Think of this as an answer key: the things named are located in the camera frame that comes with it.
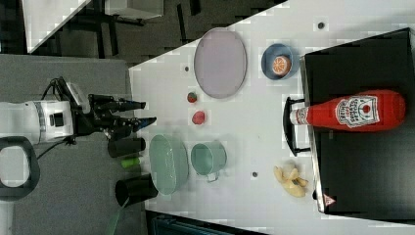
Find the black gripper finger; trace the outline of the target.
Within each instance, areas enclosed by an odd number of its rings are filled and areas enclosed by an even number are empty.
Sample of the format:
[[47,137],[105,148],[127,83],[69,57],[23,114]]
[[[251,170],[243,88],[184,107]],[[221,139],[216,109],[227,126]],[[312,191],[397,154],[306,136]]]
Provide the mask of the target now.
[[131,120],[132,131],[136,132],[142,128],[145,128],[151,124],[153,124],[157,120],[156,117],[134,117]]
[[114,110],[117,112],[126,112],[126,111],[133,111],[137,109],[144,109],[146,107],[145,102],[137,102],[132,100],[125,100],[123,98],[119,98],[115,102]]

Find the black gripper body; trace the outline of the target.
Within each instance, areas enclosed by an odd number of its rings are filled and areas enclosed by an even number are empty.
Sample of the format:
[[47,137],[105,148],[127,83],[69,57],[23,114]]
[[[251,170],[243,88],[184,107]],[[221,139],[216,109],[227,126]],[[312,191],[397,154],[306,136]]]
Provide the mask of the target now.
[[130,101],[116,99],[114,96],[90,94],[88,104],[90,111],[85,113],[74,99],[71,100],[73,137],[102,132],[109,140],[119,140],[132,133],[130,118],[115,115],[116,112],[125,112],[125,105],[130,104]]

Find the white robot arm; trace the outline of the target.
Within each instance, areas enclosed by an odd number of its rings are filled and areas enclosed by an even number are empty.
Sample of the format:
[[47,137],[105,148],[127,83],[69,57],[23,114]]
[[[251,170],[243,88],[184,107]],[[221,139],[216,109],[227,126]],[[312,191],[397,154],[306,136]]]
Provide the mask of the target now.
[[114,141],[156,122],[155,117],[121,117],[143,109],[144,102],[94,95],[87,102],[63,96],[59,100],[1,104],[1,200],[28,196],[40,180],[37,145],[72,145],[80,136],[103,132]]

